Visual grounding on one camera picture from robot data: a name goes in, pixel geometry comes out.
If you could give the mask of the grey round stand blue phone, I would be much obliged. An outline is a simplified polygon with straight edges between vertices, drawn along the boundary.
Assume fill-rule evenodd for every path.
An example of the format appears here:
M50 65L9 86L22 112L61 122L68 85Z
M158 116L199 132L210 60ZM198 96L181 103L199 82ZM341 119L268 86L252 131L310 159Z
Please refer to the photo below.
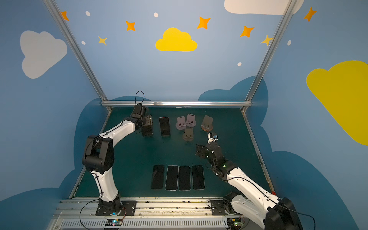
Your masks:
M190 141L193 141L193 139L194 139L193 129L191 127L185 128L184 134L183 134L183 140L186 142L190 142Z

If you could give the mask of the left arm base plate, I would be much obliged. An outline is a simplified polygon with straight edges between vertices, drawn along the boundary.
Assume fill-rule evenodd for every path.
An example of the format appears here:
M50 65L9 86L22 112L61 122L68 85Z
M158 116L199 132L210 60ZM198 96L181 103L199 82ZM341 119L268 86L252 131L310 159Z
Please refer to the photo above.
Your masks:
M134 216L137 201L123 200L120 201L120 204L121 204L120 210L117 211L113 211L108 208L103 208L102 205L98 205L95 215L104 217Z

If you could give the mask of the black phone wooden stand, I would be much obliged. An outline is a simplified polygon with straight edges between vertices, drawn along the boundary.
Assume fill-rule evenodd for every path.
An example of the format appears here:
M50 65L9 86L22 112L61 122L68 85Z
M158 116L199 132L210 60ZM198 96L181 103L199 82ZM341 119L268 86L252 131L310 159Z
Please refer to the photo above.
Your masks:
M179 190L189 191L191 189L191 176L189 166L179 167Z

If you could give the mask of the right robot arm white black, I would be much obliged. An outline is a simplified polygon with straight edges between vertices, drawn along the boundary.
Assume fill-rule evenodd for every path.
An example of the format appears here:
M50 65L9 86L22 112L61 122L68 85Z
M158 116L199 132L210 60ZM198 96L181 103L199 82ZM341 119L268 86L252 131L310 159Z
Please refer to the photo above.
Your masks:
M216 141L205 146L197 144L195 154L208 160L211 170L220 180L239 191L225 198L234 212L244 215L264 230L303 229L294 204L254 182L240 167L224 157Z

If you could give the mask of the grey phone stand emptied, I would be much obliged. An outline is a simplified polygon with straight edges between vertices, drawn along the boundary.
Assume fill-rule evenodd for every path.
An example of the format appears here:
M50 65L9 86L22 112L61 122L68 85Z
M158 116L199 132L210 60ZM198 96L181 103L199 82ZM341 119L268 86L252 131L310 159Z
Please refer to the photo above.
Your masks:
M177 118L177 123L175 124L175 127L178 130L184 130L185 128L187 128L185 116L181 116Z

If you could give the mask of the white phone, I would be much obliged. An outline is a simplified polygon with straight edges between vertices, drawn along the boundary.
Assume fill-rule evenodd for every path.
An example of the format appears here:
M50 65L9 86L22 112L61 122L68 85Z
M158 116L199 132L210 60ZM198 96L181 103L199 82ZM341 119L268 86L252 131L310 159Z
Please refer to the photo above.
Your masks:
M179 166L169 165L167 168L165 189L167 191L176 191L178 189Z

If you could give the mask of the dark phone grey stand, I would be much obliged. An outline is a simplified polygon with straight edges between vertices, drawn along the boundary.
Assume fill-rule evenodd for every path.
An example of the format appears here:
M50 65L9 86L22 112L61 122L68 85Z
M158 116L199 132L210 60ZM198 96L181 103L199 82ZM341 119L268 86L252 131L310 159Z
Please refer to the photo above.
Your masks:
M164 183L164 165L154 165L151 179L151 189L160 190Z

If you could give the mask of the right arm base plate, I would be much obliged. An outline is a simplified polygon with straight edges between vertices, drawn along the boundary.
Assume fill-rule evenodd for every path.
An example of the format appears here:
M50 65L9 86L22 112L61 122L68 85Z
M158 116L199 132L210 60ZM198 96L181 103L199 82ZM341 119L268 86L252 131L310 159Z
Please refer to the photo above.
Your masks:
M211 209L213 216L233 216L240 215L231 206L229 201L226 200L210 200L208 206Z

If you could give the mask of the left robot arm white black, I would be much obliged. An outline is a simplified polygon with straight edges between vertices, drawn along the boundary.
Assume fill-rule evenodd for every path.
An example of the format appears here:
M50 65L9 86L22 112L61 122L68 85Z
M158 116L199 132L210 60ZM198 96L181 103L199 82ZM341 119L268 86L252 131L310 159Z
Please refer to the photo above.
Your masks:
M98 208L108 215L117 215L122 209L120 194L116 188L112 167L115 162L114 146L126 136L148 124L147 107L134 105L132 114L110 130L87 138L82 164L93 175L99 190Z

